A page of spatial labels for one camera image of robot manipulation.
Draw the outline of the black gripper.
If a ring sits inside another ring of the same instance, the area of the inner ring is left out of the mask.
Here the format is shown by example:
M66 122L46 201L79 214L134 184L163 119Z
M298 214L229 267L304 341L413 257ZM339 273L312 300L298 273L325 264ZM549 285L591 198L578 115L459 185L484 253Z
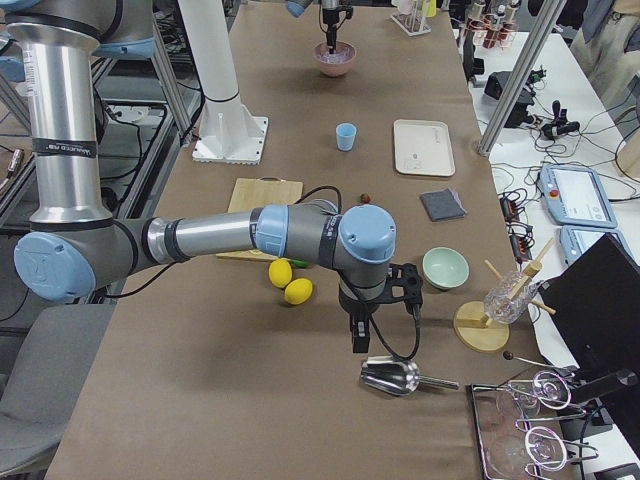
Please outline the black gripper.
M340 276L340 300L351 302L355 309L372 314L379 305L403 303L409 315L419 316L423 305L423 279L417 266L411 263L390 263L385 278L374 286L361 287L353 284L347 274L338 270ZM366 354L370 347L370 315L349 315L352 351Z
M338 28L342 20L349 20L353 16L352 7L337 7L320 9L321 24L325 27L326 43L330 54L337 48Z

